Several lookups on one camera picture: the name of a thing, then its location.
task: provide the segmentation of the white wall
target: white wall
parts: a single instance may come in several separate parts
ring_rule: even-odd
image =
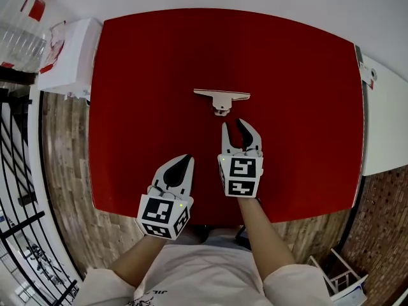
[[[99,20],[172,8],[229,8],[281,16],[324,29],[408,79],[408,0],[56,0]]]

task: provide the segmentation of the shirt sleeve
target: shirt sleeve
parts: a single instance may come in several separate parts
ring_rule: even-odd
[[[263,289],[274,306],[333,305],[324,278],[314,266],[286,265],[264,280]]]
[[[98,268],[88,272],[72,306],[124,306],[133,300],[134,292],[115,272]]]

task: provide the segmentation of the person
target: person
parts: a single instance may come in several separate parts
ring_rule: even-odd
[[[91,270],[73,305],[333,305],[320,270],[296,264],[258,201],[237,200],[252,252],[223,229],[203,244],[144,236],[109,269]]]

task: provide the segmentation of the white box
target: white box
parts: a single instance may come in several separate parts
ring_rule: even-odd
[[[89,99],[102,25],[88,18],[67,24],[65,28],[64,47],[53,68],[38,75],[38,89]]]

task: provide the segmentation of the white shirt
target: white shirt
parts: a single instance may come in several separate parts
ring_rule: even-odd
[[[207,245],[167,245],[137,290],[111,270],[91,270],[73,306],[333,305],[319,269],[288,265],[264,282],[252,253]]]

